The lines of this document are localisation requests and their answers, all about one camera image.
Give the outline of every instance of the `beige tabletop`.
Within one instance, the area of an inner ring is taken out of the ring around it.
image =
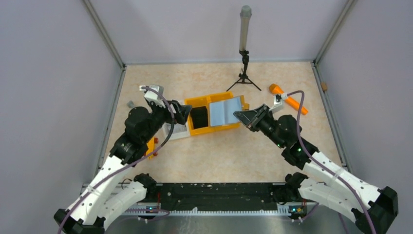
[[[128,101],[148,108],[139,85],[162,85],[167,100],[183,100],[225,92],[237,79],[241,63],[167,64],[128,66],[109,137],[106,155],[123,133],[130,108]],[[303,90],[308,114],[301,117],[302,137],[317,146],[333,162],[340,159],[324,106],[309,62],[250,63],[247,74],[262,91],[250,84],[237,84],[234,96],[244,95],[250,109],[263,103],[272,106],[271,83],[285,92]],[[289,105],[274,114],[297,116]],[[156,135],[164,139],[162,130]],[[290,166],[279,149],[261,132],[239,128],[169,141],[158,156],[135,166],[127,177],[149,173],[158,182],[284,182]]]

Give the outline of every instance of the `orange marker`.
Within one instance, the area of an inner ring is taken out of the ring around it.
[[[276,84],[271,84],[269,87],[269,90],[272,94],[283,94],[284,91]],[[288,97],[287,100],[285,100],[288,105],[292,106],[296,111],[298,111],[300,104],[295,101],[292,97]],[[306,115],[308,113],[307,109],[302,107],[301,109],[301,114]]]

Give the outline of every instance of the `light purple wall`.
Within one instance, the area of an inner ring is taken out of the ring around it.
[[[57,233],[91,179],[120,78],[82,2],[0,1],[0,233]]]
[[[346,0],[92,0],[125,63],[314,59]]]
[[[413,1],[361,0],[321,61],[354,173],[399,195],[390,234],[411,233]]]

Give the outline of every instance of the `small gray object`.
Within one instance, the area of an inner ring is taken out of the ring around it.
[[[241,18],[251,18],[252,11],[250,6],[243,6],[241,8],[240,16]]]
[[[133,101],[128,101],[128,103],[126,103],[126,105],[127,105],[129,108],[135,108],[135,104],[133,103]]]

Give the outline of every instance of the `black tripod stand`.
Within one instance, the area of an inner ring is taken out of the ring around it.
[[[234,87],[234,85],[236,84],[253,84],[255,87],[257,87],[258,90],[261,91],[261,89],[256,84],[254,84],[254,82],[252,82],[246,75],[246,70],[248,68],[248,62],[249,62],[248,53],[249,52],[247,50],[240,51],[240,54],[243,56],[244,69],[243,69],[243,72],[238,75],[239,79],[233,85],[231,85],[231,87],[229,87],[227,91],[230,90],[232,87]]]

